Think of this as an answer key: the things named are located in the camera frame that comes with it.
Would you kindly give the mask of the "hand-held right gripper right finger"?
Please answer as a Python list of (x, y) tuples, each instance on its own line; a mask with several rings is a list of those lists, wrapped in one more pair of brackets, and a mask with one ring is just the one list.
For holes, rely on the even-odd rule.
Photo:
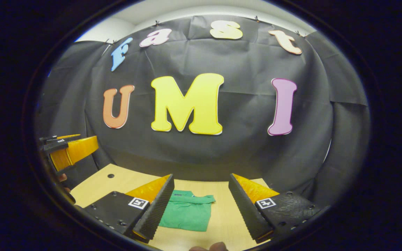
[(256, 243), (291, 238), (322, 216), (321, 206), (295, 192), (276, 192), (236, 174), (229, 189)]

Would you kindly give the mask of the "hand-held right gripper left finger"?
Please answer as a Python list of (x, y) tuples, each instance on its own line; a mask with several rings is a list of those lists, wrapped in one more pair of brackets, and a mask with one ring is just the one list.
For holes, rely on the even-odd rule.
[(173, 190), (174, 177), (169, 174), (127, 193), (109, 192), (83, 211), (112, 231), (148, 243), (154, 238)]

